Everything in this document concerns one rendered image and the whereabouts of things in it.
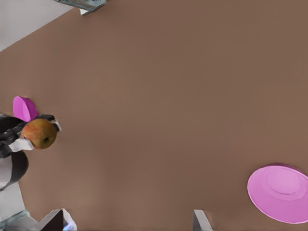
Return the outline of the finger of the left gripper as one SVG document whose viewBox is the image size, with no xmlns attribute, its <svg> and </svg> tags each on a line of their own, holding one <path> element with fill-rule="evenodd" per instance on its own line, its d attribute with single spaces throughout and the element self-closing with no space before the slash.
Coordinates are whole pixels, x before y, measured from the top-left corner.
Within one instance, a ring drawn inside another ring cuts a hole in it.
<svg viewBox="0 0 308 231">
<path fill-rule="evenodd" d="M 9 148 L 12 152 L 19 152 L 22 150 L 34 150 L 34 146 L 28 139 L 18 138 L 13 143 L 9 144 Z"/>
<path fill-rule="evenodd" d="M 53 115 L 47 115 L 47 114 L 41 114 L 35 117 L 35 119 L 45 119 L 51 122 L 54 127 L 56 128 L 57 132 L 60 132 L 62 130 L 59 122 L 56 120 L 56 118 Z"/>
</svg>

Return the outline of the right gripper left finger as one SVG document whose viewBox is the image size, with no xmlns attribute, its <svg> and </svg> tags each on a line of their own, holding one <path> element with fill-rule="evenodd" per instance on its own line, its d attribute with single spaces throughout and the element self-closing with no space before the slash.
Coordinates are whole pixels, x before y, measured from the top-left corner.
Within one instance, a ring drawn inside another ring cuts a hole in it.
<svg viewBox="0 0 308 231">
<path fill-rule="evenodd" d="M 65 209 L 55 209 L 31 228 L 31 231 L 77 231 L 77 225 Z"/>
</svg>

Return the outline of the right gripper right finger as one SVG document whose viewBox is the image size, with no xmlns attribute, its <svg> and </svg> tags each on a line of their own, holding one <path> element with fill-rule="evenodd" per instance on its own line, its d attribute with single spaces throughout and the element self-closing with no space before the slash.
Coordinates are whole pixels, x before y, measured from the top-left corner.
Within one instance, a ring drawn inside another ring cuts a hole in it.
<svg viewBox="0 0 308 231">
<path fill-rule="evenodd" d="M 192 231 L 213 231 L 213 228 L 203 210 L 194 209 L 192 220 Z"/>
</svg>

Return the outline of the red-green apple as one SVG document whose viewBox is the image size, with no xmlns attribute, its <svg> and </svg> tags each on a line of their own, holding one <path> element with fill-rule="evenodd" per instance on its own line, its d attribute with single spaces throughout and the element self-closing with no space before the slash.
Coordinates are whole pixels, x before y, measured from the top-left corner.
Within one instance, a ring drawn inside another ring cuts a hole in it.
<svg viewBox="0 0 308 231">
<path fill-rule="evenodd" d="M 55 141 L 57 129 L 46 119 L 35 119 L 27 123 L 21 132 L 21 138 L 31 141 L 35 149 L 47 149 Z"/>
</svg>

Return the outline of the pink plate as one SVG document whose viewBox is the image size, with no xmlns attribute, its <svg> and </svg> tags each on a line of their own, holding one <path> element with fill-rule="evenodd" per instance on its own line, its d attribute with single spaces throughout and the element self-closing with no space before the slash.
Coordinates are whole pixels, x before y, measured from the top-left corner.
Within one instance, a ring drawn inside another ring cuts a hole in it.
<svg viewBox="0 0 308 231">
<path fill-rule="evenodd" d="M 29 98 L 15 96 L 13 99 L 13 116 L 29 122 L 38 116 L 38 112 Z"/>
</svg>

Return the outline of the pink bowl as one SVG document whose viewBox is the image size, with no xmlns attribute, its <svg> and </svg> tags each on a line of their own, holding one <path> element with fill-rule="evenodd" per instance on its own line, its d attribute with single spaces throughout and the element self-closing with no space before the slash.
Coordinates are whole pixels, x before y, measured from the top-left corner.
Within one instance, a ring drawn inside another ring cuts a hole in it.
<svg viewBox="0 0 308 231">
<path fill-rule="evenodd" d="M 286 164 L 269 164 L 247 182 L 254 206 L 266 216 L 288 224 L 308 222 L 308 175 Z"/>
</svg>

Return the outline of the silver frame post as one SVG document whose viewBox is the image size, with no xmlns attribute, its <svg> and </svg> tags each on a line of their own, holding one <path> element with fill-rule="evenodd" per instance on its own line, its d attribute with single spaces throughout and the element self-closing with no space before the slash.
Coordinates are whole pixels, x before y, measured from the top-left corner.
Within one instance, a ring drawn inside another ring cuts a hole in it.
<svg viewBox="0 0 308 231">
<path fill-rule="evenodd" d="M 80 15 L 87 15 L 107 4 L 107 0 L 54 0 L 60 4 L 78 8 Z"/>
</svg>

